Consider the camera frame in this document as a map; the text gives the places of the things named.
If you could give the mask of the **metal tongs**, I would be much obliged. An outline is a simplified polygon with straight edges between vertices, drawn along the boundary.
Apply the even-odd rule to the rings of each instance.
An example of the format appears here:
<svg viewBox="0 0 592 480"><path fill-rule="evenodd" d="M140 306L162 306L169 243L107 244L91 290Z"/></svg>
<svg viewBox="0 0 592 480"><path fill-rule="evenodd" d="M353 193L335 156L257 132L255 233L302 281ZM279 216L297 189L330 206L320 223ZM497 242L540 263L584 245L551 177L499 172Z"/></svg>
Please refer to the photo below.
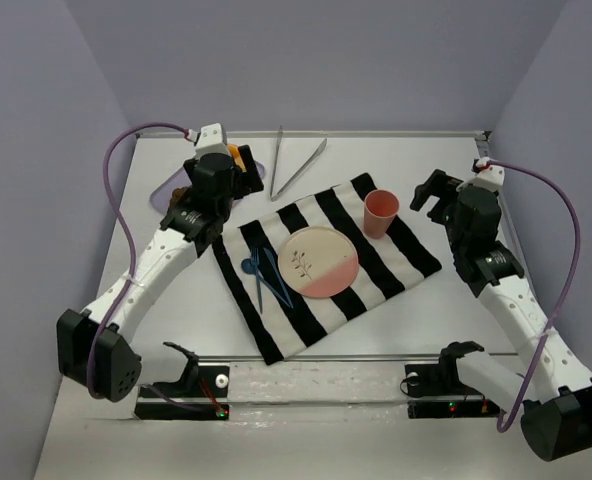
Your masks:
<svg viewBox="0 0 592 480"><path fill-rule="evenodd" d="M271 158L269 200L277 202L323 155L327 146L327 136L306 138L287 132L280 125Z"/></svg>

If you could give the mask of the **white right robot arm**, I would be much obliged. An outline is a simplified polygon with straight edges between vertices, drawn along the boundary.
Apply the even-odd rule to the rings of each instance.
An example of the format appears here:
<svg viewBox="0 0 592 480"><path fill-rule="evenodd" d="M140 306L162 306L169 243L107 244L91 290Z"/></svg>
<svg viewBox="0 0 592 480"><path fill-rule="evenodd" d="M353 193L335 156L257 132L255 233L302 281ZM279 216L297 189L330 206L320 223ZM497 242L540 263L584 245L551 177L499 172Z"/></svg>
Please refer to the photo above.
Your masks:
<svg viewBox="0 0 592 480"><path fill-rule="evenodd" d="M526 371L504 367L473 341L452 342L436 363L407 367L403 383L415 398L481 394L499 407L500 425L519 419L531 450L553 461L592 448L592 372L549 325L522 265L497 238L503 180L500 166L482 168L468 181L435 170L415 188L410 207L418 211L436 197L428 216L444 226L458 276Z"/></svg>

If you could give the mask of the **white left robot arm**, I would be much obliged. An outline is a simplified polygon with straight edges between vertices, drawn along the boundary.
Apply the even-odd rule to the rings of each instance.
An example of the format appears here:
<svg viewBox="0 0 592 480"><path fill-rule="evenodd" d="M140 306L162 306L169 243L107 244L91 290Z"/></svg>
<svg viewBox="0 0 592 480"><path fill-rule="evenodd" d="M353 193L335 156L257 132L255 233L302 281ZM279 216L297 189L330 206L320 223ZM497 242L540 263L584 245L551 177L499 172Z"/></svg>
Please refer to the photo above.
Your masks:
<svg viewBox="0 0 592 480"><path fill-rule="evenodd" d="M247 145L195 155L183 167L191 184L171 205L142 254L82 311L66 310L56 323L60 373L85 386L92 397L123 400L148 381L131 342L140 323L167 287L219 239L233 205L263 190Z"/></svg>

